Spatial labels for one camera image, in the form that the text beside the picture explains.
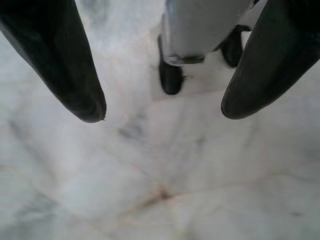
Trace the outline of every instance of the black plastic part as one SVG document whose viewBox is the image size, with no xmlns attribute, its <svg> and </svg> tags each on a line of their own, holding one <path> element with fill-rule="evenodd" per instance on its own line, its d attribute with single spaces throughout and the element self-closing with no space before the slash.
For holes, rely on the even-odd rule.
<svg viewBox="0 0 320 240">
<path fill-rule="evenodd" d="M 319 27 L 306 22 L 319 15 L 295 13 L 311 2 L 267 2 L 225 91 L 221 110 L 227 118 L 242 119 L 271 104 L 320 59 Z"/>
<path fill-rule="evenodd" d="M 0 29 L 67 109 L 88 123 L 105 118 L 105 96 L 74 0 L 5 0 Z"/>
<path fill-rule="evenodd" d="M 232 68 L 236 68 L 243 54 L 241 32 L 250 31 L 250 27 L 237 25 L 228 37 L 220 45 L 225 62 Z"/>
<path fill-rule="evenodd" d="M 160 52 L 159 75 L 162 89 L 167 95 L 176 95 L 180 92 L 184 82 L 182 68 L 169 65 L 164 61 L 160 36 L 158 37 L 158 46 Z"/>
</svg>

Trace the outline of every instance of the black foot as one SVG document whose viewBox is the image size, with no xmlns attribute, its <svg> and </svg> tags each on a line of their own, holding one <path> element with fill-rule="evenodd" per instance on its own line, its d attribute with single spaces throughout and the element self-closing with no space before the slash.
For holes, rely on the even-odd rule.
<svg viewBox="0 0 320 240">
<path fill-rule="evenodd" d="M 237 25 L 220 46 L 224 60 L 232 68 L 238 66 L 244 51 L 241 40 L 241 32 L 243 31 L 250 31 L 250 28 Z"/>
<path fill-rule="evenodd" d="M 176 95 L 180 92 L 184 82 L 182 68 L 171 66 L 164 61 L 160 36 L 158 37 L 158 46 L 160 52 L 159 75 L 162 89 L 168 95 Z"/>
</svg>

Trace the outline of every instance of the white marble floor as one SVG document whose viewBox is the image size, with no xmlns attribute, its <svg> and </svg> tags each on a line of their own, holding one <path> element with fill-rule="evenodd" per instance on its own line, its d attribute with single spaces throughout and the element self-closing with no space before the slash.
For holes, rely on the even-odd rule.
<svg viewBox="0 0 320 240">
<path fill-rule="evenodd" d="M 69 113 L 0 35 L 1 240 L 320 238 L 320 62 L 271 106 L 229 120 L 220 52 L 163 94 L 163 0 L 77 4 L 106 121 Z"/>
</svg>

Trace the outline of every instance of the marble floor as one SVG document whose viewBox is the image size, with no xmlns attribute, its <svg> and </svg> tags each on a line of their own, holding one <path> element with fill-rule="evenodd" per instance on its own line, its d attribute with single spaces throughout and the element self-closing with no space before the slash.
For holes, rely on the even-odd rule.
<svg viewBox="0 0 320 240">
<path fill-rule="evenodd" d="M 76 2 L 107 117 L 78 120 L 0 34 L 1 240 L 320 239 L 320 62 L 229 120 L 219 51 L 162 92 L 164 0 Z"/>
</svg>

